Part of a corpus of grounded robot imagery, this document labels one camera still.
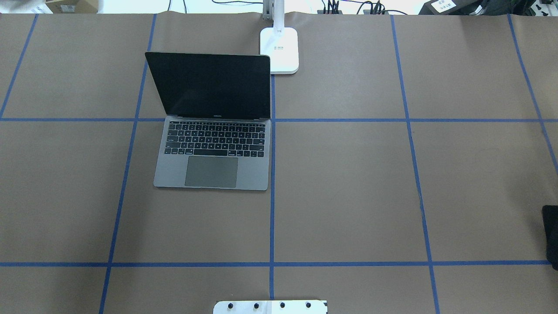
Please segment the grey laptop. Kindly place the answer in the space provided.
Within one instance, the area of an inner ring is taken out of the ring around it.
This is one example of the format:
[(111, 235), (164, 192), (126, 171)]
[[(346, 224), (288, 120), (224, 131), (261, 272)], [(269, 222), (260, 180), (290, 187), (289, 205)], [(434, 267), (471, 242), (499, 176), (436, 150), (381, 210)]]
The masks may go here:
[(166, 115), (153, 185), (266, 191), (270, 57), (150, 51), (145, 58)]

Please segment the black mouse pad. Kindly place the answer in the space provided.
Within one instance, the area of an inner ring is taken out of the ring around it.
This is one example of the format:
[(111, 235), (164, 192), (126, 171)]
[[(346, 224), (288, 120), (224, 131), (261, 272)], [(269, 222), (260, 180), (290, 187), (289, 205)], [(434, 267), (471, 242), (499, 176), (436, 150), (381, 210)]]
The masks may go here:
[(558, 207), (544, 205), (542, 218), (546, 237), (546, 258), (554, 270), (558, 270)]

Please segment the white desk lamp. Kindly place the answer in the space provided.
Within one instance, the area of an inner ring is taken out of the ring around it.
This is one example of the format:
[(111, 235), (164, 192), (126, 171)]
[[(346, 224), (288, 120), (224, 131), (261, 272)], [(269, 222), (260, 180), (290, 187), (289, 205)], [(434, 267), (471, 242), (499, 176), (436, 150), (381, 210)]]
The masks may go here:
[(295, 74), (299, 69), (298, 33), (285, 24), (283, 0), (263, 0), (262, 19), (272, 26), (263, 28), (259, 36), (259, 52), (270, 58), (271, 74)]

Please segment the black box with white label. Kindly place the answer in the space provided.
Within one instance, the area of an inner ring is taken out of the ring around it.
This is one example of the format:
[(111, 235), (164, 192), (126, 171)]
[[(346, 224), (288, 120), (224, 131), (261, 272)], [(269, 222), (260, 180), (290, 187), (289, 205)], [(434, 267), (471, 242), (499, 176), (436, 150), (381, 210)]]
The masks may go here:
[(484, 0), (429, 0), (425, 2), (419, 15), (471, 15), (482, 11)]

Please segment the cardboard box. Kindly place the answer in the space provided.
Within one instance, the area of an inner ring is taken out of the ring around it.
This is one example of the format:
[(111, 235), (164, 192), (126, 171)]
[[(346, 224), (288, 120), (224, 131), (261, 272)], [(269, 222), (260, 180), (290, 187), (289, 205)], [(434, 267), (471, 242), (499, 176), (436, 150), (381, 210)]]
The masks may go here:
[(45, 2), (54, 14), (97, 14), (99, 0), (48, 0)]

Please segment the white pedestal column base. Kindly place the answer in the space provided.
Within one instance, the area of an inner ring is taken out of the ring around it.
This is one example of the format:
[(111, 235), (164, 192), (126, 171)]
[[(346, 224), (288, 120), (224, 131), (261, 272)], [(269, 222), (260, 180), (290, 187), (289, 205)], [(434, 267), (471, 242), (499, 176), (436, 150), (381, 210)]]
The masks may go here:
[(327, 314), (325, 300), (231, 300), (219, 301), (214, 314)]

